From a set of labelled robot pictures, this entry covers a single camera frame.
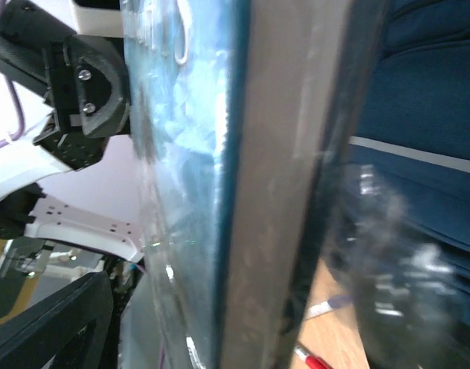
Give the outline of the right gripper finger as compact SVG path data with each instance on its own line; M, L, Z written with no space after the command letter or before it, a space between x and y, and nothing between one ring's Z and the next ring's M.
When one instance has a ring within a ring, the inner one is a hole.
M88 273L0 325L0 368L97 368L113 313L105 272Z

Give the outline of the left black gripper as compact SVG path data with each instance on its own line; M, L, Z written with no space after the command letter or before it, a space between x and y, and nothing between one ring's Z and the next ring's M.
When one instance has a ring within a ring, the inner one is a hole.
M42 51L51 117L33 144L72 169L104 156L129 135L131 95L122 38L72 35Z

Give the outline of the dark blue fantasy book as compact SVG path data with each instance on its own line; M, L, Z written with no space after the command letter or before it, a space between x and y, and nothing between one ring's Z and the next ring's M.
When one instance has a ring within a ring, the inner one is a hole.
M387 1L123 1L154 307L172 368L287 368Z

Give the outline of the navy blue student backpack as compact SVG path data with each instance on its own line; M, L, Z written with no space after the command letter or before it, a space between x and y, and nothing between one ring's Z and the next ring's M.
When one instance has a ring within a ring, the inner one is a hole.
M470 1L392 2L343 197L371 367L470 368Z

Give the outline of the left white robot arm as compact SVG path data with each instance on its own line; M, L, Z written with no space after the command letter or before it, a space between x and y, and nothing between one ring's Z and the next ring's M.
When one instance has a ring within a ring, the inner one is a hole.
M73 2L92 26L78 34L30 1L0 1L0 73L43 98L51 113L0 138L0 239L25 236L136 263L137 225L75 208L39 181L97 164L111 137L130 131L131 98L118 6Z

